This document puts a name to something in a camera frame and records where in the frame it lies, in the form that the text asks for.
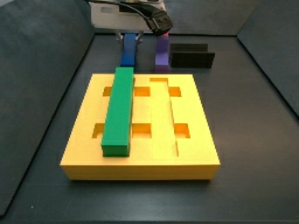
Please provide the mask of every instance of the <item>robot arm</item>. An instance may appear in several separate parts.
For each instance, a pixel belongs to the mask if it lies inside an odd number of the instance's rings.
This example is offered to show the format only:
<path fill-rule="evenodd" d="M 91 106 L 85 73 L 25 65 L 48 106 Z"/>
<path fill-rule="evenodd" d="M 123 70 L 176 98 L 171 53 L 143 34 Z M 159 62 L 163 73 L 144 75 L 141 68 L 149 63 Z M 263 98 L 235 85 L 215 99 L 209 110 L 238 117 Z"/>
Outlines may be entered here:
<path fill-rule="evenodd" d="M 87 0 L 91 21 L 96 28 L 152 31 L 156 36 L 173 27 L 164 10 L 164 0 Z"/>

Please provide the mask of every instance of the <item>blue block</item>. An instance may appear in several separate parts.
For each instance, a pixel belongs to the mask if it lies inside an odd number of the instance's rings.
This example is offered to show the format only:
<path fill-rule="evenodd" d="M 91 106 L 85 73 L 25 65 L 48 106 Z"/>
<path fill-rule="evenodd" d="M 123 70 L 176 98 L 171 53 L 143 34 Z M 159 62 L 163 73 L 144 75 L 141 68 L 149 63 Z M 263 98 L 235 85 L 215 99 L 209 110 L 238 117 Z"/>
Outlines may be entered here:
<path fill-rule="evenodd" d="M 124 36 L 124 48 L 121 54 L 121 67 L 136 66 L 136 35 L 125 34 Z"/>

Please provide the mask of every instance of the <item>gray wall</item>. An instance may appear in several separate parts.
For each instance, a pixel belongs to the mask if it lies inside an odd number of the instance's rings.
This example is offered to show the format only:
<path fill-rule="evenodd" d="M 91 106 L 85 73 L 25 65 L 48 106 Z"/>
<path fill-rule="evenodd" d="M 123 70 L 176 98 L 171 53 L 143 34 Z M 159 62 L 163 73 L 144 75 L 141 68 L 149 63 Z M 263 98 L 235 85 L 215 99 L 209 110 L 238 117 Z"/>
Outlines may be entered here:
<path fill-rule="evenodd" d="M 164 0 L 171 33 L 238 35 L 260 0 Z"/>
<path fill-rule="evenodd" d="M 15 0 L 0 7 L 0 215 L 92 37 L 73 0 Z"/>
<path fill-rule="evenodd" d="M 299 115 L 299 1 L 263 0 L 238 38 Z"/>

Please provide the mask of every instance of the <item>rectangular slot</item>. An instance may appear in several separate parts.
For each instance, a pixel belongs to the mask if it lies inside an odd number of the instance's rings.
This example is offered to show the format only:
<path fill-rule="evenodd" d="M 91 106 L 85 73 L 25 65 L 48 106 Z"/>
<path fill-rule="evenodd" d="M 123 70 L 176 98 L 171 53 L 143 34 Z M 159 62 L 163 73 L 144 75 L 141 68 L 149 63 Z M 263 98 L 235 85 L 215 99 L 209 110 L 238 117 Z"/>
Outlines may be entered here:
<path fill-rule="evenodd" d="M 191 138 L 191 132 L 187 123 L 176 123 L 173 125 L 173 132 L 176 138 Z"/>
<path fill-rule="evenodd" d="M 149 87 L 135 87 L 135 96 L 151 96 Z"/>
<path fill-rule="evenodd" d="M 149 81 L 161 81 L 161 82 L 165 82 L 167 83 L 167 86 L 168 86 L 168 79 L 167 78 L 151 78 Z"/>
<path fill-rule="evenodd" d="M 103 96 L 111 96 L 112 87 L 104 87 Z"/>
<path fill-rule="evenodd" d="M 152 138 L 151 123 L 132 124 L 132 138 Z"/>
<path fill-rule="evenodd" d="M 168 79 L 151 79 L 152 153 L 155 158 L 179 157 Z"/>
<path fill-rule="evenodd" d="M 103 132 L 104 132 L 105 124 L 104 123 L 96 123 L 93 132 L 92 132 L 92 138 L 101 138 Z"/>
<path fill-rule="evenodd" d="M 179 87 L 168 87 L 171 97 L 183 97 L 181 89 Z"/>

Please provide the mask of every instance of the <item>black block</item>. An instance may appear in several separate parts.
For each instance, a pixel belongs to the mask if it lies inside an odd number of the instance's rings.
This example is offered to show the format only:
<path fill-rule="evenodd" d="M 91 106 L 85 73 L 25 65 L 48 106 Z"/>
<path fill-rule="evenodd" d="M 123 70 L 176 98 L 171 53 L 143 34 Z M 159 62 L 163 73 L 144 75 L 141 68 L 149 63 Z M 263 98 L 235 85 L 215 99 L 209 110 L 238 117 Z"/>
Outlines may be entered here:
<path fill-rule="evenodd" d="M 171 44 L 171 67 L 211 68 L 215 52 L 207 44 Z"/>

